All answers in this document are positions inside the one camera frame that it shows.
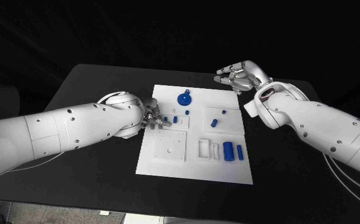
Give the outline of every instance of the robotic hand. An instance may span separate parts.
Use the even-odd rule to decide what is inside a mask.
[[[360,119],[310,101],[302,91],[275,82],[252,61],[224,67],[217,74],[227,72],[229,77],[216,76],[214,80],[232,85],[239,95],[256,89],[255,98],[245,105],[249,115],[259,115],[272,129],[288,124],[307,144],[360,170]]]
[[[0,120],[0,174],[41,157],[75,150],[112,136],[129,138],[162,120],[158,100],[122,91],[97,103]]]

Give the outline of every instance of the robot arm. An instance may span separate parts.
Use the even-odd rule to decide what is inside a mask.
[[[360,119],[310,101],[291,84],[273,82],[252,61],[240,62],[217,71],[230,76],[214,80],[233,86],[234,92],[256,89],[255,99],[245,105],[252,117],[262,118],[272,129],[288,124],[299,139],[338,161],[360,170]]]
[[[156,99],[142,102],[126,92],[110,97],[106,104],[83,104],[0,120],[0,174],[112,136],[129,138],[148,124],[171,126],[159,117]]]

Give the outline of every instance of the blue object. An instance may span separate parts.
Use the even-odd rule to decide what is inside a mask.
[[[245,157],[243,157],[243,149],[242,149],[242,145],[237,145],[237,146],[236,146],[236,148],[237,148],[239,160],[243,160],[243,159],[245,159]]]
[[[223,147],[224,147],[224,160],[233,162],[234,161],[233,143],[224,142]]]
[[[213,120],[211,127],[214,128],[217,124],[217,119]]]
[[[190,90],[185,90],[182,94],[178,96],[178,103],[182,106],[188,106],[191,103],[191,96],[190,96]]]

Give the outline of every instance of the table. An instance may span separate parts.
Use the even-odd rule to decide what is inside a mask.
[[[46,111],[97,102],[122,90],[148,98],[155,84],[230,90],[213,76],[80,64]],[[320,101],[310,83],[276,81],[294,84]],[[289,126],[272,130],[259,117],[249,117],[243,105],[253,95],[255,91],[245,92],[239,105],[255,185],[136,175],[140,131],[130,139],[112,137],[48,164],[5,174],[0,200],[250,223],[350,223],[357,220],[359,202],[337,182],[323,154],[301,142]]]

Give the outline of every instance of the black tabletop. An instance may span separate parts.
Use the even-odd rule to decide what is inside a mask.
[[[230,90],[213,76],[80,64],[46,111],[97,102],[122,90],[152,97],[155,84]],[[276,81],[294,84],[318,101],[308,82]],[[113,137],[42,166],[0,176],[0,200],[245,223],[352,223],[359,203],[323,154],[302,143],[289,126],[272,130],[259,117],[249,117],[243,105],[253,95],[250,91],[239,96],[253,185],[136,175],[140,131],[130,139]]]

